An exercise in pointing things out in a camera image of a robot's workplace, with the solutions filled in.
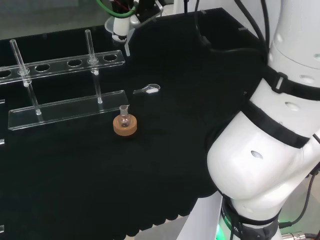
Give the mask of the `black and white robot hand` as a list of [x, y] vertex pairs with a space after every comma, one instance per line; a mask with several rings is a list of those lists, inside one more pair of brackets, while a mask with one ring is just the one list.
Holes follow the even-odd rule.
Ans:
[[146, 25], [163, 13], [164, 7], [159, 0], [133, 0], [132, 8], [126, 17], [113, 16], [112, 39], [117, 43], [125, 43], [135, 29]]

